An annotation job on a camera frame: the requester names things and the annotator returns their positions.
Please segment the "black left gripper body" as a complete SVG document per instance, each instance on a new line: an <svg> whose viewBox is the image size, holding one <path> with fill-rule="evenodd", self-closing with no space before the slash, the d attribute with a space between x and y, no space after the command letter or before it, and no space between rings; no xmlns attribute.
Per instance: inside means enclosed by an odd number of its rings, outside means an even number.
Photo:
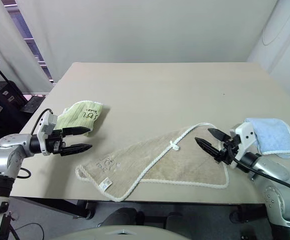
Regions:
<svg viewBox="0 0 290 240"><path fill-rule="evenodd" d="M60 154L65 156L65 142L63 142L63 131L61 129L53 130L45 139L46 150L50 154Z"/></svg>

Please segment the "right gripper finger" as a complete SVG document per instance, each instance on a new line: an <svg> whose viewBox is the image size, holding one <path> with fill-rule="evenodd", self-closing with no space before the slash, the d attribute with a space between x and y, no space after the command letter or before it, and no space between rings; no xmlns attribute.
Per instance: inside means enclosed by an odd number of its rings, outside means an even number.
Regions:
<svg viewBox="0 0 290 240"><path fill-rule="evenodd" d="M199 137L195 137L194 139L196 143L201 147L201 149L203 149L206 153L212 156L215 160L220 157L220 151L214 148L210 142Z"/></svg>
<svg viewBox="0 0 290 240"><path fill-rule="evenodd" d="M228 134L222 132L222 131L219 130L219 129L216 129L216 128L208 128L207 130L210 132L210 134L211 134L214 138L216 138L216 139L219 140L220 142L226 142L226 141L228 141L228 140L231 139L231 137L230 137Z"/></svg>

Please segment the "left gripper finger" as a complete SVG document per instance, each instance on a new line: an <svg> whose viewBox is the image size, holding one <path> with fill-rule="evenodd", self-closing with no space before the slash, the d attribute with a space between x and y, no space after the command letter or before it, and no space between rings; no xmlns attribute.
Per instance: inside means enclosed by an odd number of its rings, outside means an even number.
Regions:
<svg viewBox="0 0 290 240"><path fill-rule="evenodd" d="M60 155L61 156L75 155L75 154L83 153L89 150L90 148L92 148L91 144L85 144L85 143L73 144L70 146L63 147L60 150Z"/></svg>
<svg viewBox="0 0 290 240"><path fill-rule="evenodd" d="M76 135L83 135L88 133L90 128L84 126L76 126L76 127L66 127L62 129L62 136L76 136Z"/></svg>

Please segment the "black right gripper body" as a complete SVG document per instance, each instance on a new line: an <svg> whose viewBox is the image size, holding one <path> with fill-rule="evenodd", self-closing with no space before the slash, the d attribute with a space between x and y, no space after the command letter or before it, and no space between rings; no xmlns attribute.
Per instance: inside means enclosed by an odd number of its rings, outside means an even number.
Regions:
<svg viewBox="0 0 290 240"><path fill-rule="evenodd" d="M233 158L229 155L229 150L231 150L232 155L238 152L238 145L234 139L231 137L226 137L223 142L222 149L216 154L214 160L219 164L221 162L225 163L226 165L230 165L233 161Z"/></svg>

